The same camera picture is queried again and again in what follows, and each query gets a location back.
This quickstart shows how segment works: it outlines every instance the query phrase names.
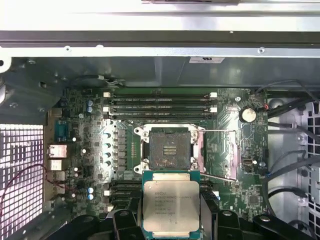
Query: cpu socket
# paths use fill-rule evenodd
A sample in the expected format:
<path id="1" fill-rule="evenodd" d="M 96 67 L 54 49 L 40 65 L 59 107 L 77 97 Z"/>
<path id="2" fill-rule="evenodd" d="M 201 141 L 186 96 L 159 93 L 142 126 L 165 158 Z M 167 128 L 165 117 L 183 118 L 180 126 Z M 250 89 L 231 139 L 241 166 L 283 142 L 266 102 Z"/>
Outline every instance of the cpu socket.
<path id="1" fill-rule="evenodd" d="M 203 170 L 204 128 L 194 124 L 146 124 L 136 127 L 141 162 L 134 171 Z"/>

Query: red wire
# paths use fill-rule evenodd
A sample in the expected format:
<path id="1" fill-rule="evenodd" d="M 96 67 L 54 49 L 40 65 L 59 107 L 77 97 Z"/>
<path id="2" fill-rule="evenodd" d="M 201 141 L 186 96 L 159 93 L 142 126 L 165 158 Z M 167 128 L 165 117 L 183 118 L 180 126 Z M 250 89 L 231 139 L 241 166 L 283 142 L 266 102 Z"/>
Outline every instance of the red wire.
<path id="1" fill-rule="evenodd" d="M 66 189 L 66 187 L 61 186 L 61 185 L 59 185 L 59 184 L 57 184 L 57 183 L 55 183 L 55 182 L 53 182 L 53 181 L 48 180 L 48 169 L 47 169 L 43 164 L 36 163 L 36 164 L 34 164 L 34 165 L 32 165 L 32 166 L 28 166 L 28 167 L 22 169 L 21 171 L 19 171 L 19 172 L 8 182 L 8 184 L 5 186 L 3 195 L 1 196 L 1 201 L 0 201 L 0 220 L 1 220 L 1 218 L 2 218 L 3 204 L 4 204 L 4 199 L 5 199 L 5 196 L 6 196 L 6 191 L 7 191 L 8 188 L 11 186 L 11 184 L 14 182 L 14 180 L 18 179 L 18 177 L 20 177 L 20 175 L 21 175 L 22 173 L 24 173 L 26 170 L 32 169 L 32 168 L 34 168 L 34 167 L 42 167 L 42 168 L 44 169 L 44 172 L 45 172 L 44 180 L 45 180 L 45 181 L 47 181 L 48 183 L 53 184 L 53 185 L 55 185 L 55 186 L 57 186 L 57 187 L 59 187 L 59 188 Z"/>

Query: motherboard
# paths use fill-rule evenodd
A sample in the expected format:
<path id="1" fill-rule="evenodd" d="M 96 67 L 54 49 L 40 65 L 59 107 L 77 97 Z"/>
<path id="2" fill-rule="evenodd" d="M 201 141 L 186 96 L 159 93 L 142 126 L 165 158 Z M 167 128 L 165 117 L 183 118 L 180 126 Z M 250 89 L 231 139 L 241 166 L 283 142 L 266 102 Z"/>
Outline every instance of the motherboard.
<path id="1" fill-rule="evenodd" d="M 55 141 L 68 166 L 55 170 L 73 215 L 104 219 L 137 204 L 145 171 L 199 171 L 221 209 L 248 220 L 266 206 L 267 93 L 244 88 L 67 89 Z"/>

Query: ventilation grille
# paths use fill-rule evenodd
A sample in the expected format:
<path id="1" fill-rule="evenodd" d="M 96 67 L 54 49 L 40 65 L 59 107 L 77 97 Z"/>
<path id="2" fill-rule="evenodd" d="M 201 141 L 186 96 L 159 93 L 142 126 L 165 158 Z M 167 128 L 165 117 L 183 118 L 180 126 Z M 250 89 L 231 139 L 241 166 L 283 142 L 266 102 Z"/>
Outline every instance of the ventilation grille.
<path id="1" fill-rule="evenodd" d="M 308 130 L 316 135 L 320 135 L 319 105 L 316 103 L 313 103 L 313 112 L 308 112 Z M 318 154 L 320 154 L 320 142 L 308 137 L 308 157 Z M 318 239 L 320 239 L 320 204 L 313 202 L 311 198 L 311 173 L 309 173 L 308 193 L 309 225 L 313 228 Z"/>
<path id="2" fill-rule="evenodd" d="M 0 197 L 8 182 L 21 170 L 43 164 L 42 125 L 0 124 Z M 42 212 L 43 169 L 26 170 L 5 192 L 0 222 L 4 240 Z"/>

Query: integrated circuit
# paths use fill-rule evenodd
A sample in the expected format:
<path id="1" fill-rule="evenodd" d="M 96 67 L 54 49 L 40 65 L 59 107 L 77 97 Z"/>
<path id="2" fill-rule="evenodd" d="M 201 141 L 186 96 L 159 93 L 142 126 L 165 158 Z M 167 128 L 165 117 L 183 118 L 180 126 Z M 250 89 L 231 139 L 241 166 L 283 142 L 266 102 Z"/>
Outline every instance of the integrated circuit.
<path id="1" fill-rule="evenodd" d="M 259 197 L 258 196 L 249 196 L 249 204 L 250 205 L 258 205 L 259 204 Z"/>

